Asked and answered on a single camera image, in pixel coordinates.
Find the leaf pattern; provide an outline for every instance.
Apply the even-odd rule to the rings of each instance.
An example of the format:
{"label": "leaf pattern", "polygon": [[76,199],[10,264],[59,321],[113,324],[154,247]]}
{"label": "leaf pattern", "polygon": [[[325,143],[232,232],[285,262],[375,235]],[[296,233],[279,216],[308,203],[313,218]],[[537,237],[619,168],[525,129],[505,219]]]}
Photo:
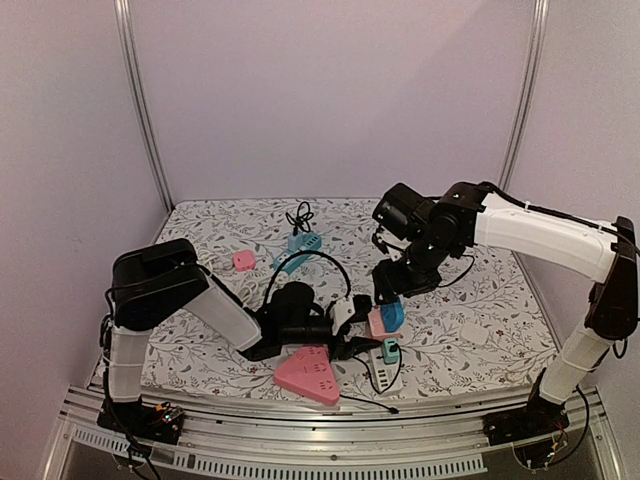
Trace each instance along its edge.
{"label": "leaf pattern", "polygon": [[[177,206],[158,242],[187,238],[200,262],[210,267],[233,291],[254,281],[258,288],[248,305],[256,308],[273,274],[272,262],[286,247],[291,226],[285,212],[300,200],[192,201]],[[309,200],[313,231],[323,238],[324,252],[338,259],[351,277],[355,293],[373,293],[370,277],[383,259],[370,241],[376,228],[371,212],[377,200]],[[237,273],[231,255],[252,250],[256,269]],[[403,300],[406,321],[401,328],[403,351],[400,397],[437,395],[511,387],[531,383],[553,359],[556,350],[540,310],[510,252],[477,247],[475,266],[459,283],[427,295]],[[443,283],[454,279],[468,259],[447,260]],[[323,259],[310,259],[287,280],[309,283],[322,306],[343,292],[343,280]],[[486,328],[479,346],[460,338],[465,322]],[[360,326],[354,334],[362,334]],[[252,363],[242,358],[215,331],[187,312],[179,311],[154,332],[142,381],[145,386],[270,400],[301,400],[273,383],[274,370],[292,353]],[[342,393],[375,398],[361,364],[334,363]]]}

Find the lavender wall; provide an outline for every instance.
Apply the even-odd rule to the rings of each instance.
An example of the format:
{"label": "lavender wall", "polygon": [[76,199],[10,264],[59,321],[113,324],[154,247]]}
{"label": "lavender wall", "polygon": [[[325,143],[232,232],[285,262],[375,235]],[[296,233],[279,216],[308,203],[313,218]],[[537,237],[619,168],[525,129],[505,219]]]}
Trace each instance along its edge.
{"label": "lavender wall", "polygon": [[111,263],[163,213],[113,2],[3,2],[0,61],[0,477],[32,480]]}
{"label": "lavender wall", "polygon": [[[640,7],[634,2],[551,2],[540,75],[511,192],[640,227]],[[587,308],[589,282],[527,261],[553,324],[566,338]],[[597,374],[627,468],[640,478],[640,334],[629,354]]]}
{"label": "lavender wall", "polygon": [[133,2],[172,192],[357,197],[496,179],[533,5]]}

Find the blue block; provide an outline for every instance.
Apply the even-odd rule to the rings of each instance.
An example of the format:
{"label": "blue block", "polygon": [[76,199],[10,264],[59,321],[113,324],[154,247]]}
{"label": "blue block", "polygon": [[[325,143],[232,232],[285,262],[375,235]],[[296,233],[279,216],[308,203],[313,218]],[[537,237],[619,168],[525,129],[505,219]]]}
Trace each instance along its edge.
{"label": "blue block", "polygon": [[394,351],[391,348],[393,345],[398,345],[398,340],[395,338],[387,338],[382,344],[382,359],[385,365],[393,365],[400,360],[400,348],[396,348]]}
{"label": "blue block", "polygon": [[404,310],[402,309],[402,303],[400,303],[400,300],[387,305],[382,305],[380,307],[380,314],[382,315],[384,329],[388,333],[397,331],[404,323]]}
{"label": "blue block", "polygon": [[[311,233],[304,234],[304,242],[302,243],[300,248],[298,248],[298,250],[296,251],[297,252],[304,252],[305,250],[318,251],[320,250],[321,247],[322,247],[322,237],[320,237],[320,235],[317,235],[311,232]],[[284,262],[291,255],[293,255],[293,253],[294,252],[292,252],[291,250],[285,250],[284,252],[282,252],[273,260],[273,268],[278,269],[278,267],[282,264],[282,262]],[[312,255],[300,255],[299,257],[294,258],[293,260],[291,260],[289,263],[285,265],[282,271],[291,275],[291,273],[293,273],[296,268],[302,265],[311,256]]]}

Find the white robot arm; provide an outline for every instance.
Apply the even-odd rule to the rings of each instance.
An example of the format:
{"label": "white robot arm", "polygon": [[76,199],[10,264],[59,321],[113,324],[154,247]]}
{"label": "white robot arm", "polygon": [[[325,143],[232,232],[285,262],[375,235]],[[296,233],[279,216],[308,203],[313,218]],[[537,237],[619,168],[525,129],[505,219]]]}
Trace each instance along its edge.
{"label": "white robot arm", "polygon": [[[449,255],[457,258],[474,245],[541,258],[594,282],[585,320],[540,375],[527,407],[510,419],[511,431],[504,428],[509,422],[496,428],[491,418],[485,419],[485,426],[493,427],[486,429],[492,443],[540,435],[553,431],[556,423],[567,424],[564,402],[610,347],[626,340],[637,326],[637,247],[627,218],[618,217],[614,224],[594,222],[520,202],[489,183],[464,182],[437,202],[398,184],[385,194],[373,216],[381,225],[374,243],[393,254],[373,272],[378,303],[434,290],[441,281],[437,269],[442,261]],[[389,245],[389,234],[401,243]]]}

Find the aluminum frame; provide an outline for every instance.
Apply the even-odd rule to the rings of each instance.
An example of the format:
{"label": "aluminum frame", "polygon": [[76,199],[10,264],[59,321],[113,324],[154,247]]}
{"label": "aluminum frame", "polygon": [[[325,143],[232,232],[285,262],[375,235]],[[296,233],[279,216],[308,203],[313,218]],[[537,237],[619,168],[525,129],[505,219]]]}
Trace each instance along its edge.
{"label": "aluminum frame", "polygon": [[516,166],[518,151],[522,143],[522,137],[527,124],[527,118],[531,109],[533,91],[540,66],[542,47],[544,45],[544,35],[547,28],[547,16],[549,13],[549,0],[536,0],[533,13],[533,24],[531,27],[531,39],[529,41],[529,53],[525,69],[524,81],[520,92],[518,110],[509,137],[507,153],[505,156],[498,186],[503,190],[508,190],[513,172]]}
{"label": "aluminum frame", "polygon": [[[149,404],[172,400],[186,411],[179,444],[153,444],[153,459],[158,466],[193,473],[198,473],[203,462],[209,466],[253,466],[267,468],[273,478],[286,478],[293,466],[297,471],[316,472],[318,478],[319,473],[333,472],[329,478],[334,480],[351,478],[349,472],[373,474],[389,470],[396,472],[396,480],[404,480],[397,472],[415,472],[416,466],[464,462],[511,448],[489,446],[482,432],[482,416],[524,405],[528,390],[520,387],[507,392],[401,401],[395,403],[400,413],[393,416],[358,404],[315,408],[296,402],[193,398],[151,389],[144,393]],[[606,479],[622,478],[619,455],[600,397],[595,389],[587,390],[586,395],[602,473]],[[78,430],[81,434],[84,431],[85,437],[87,431],[103,437],[94,445],[123,455],[124,437],[95,424],[102,398],[95,386],[69,389],[60,411],[58,438],[45,471],[46,480],[60,478],[70,442],[77,441]],[[584,428],[582,399],[572,397],[566,409],[572,423],[569,432],[575,434]],[[191,466],[181,460],[190,456]]]}
{"label": "aluminum frame", "polygon": [[127,71],[127,79],[129,80],[136,117],[138,118],[142,140],[147,152],[147,159],[149,160],[153,180],[156,184],[162,205],[165,210],[170,213],[175,208],[175,202],[171,196],[169,182],[162,165],[162,160],[160,159],[160,152],[153,131],[147,100],[144,95],[142,77],[140,75],[140,64],[138,62],[135,38],[133,35],[129,0],[115,0],[115,9],[118,32],[120,34],[120,44],[122,46],[122,56]]}

